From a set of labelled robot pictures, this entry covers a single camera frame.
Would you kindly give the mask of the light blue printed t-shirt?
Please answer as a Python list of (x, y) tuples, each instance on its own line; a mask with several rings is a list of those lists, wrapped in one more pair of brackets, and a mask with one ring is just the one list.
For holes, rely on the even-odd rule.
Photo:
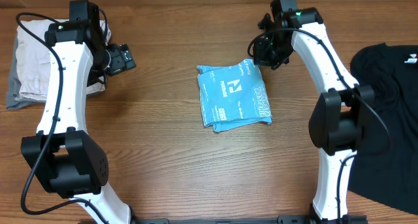
[(220, 133), (252, 123), (272, 123), (261, 71), (252, 59), (226, 67), (197, 66), (202, 121)]

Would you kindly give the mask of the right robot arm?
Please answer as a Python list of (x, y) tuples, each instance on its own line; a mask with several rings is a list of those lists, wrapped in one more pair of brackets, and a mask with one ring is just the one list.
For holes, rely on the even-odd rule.
[(313, 80), (319, 98), (308, 131), (319, 152), (315, 197), (306, 216), (280, 216), (278, 223), (367, 223), (347, 211), (351, 166), (369, 122), (374, 93), (361, 87), (344, 67), (314, 7), (300, 9), (296, 0), (273, 0), (271, 12), (258, 23), (248, 54), (255, 64), (277, 69), (296, 52)]

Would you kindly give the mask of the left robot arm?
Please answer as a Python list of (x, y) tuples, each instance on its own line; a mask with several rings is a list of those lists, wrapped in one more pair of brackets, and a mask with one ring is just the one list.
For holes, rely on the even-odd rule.
[(64, 206), (79, 204), (96, 223), (136, 223), (133, 209), (111, 187), (105, 151), (86, 127), (87, 89), (134, 69), (126, 44), (108, 44), (106, 15), (95, 3), (69, 3), (66, 22), (51, 20), (40, 43), (50, 52), (50, 79), (37, 132), (22, 139), (21, 153), (48, 193)]

